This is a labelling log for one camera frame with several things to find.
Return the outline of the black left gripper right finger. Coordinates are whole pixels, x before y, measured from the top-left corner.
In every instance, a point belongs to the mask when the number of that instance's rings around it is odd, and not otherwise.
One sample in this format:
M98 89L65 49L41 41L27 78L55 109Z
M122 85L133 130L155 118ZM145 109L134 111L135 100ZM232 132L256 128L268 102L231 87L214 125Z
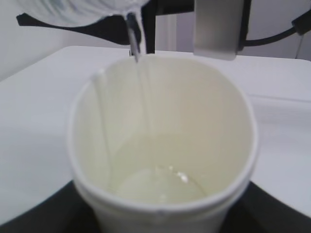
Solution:
M311 218L294 210L251 182L230 208L222 233L309 233Z

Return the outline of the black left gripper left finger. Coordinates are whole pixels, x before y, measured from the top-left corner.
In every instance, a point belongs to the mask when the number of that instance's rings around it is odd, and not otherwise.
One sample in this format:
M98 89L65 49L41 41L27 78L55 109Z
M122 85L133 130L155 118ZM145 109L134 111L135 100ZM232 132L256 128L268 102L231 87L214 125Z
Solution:
M0 226L2 233L96 233L97 221L73 182Z

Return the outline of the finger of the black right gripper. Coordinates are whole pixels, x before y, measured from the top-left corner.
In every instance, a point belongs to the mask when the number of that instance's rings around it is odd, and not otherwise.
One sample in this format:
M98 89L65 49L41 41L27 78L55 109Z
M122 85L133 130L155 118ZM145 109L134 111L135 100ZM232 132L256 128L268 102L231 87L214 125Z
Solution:
M129 38L125 20L121 16L106 17L96 23L80 27L64 27L47 24L23 13L16 17L18 25L22 27L42 27L72 31L104 39L118 45L129 45Z

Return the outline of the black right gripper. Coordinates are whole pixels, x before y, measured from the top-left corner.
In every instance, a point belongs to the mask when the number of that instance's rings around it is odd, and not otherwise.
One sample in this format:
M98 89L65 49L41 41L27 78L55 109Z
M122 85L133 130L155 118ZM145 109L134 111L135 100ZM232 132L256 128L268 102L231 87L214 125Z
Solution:
M238 52L247 45L246 37L250 17L251 2L243 0L243 13ZM155 52L156 16L194 12L195 0L151 0L142 9L143 28L146 35L147 53Z

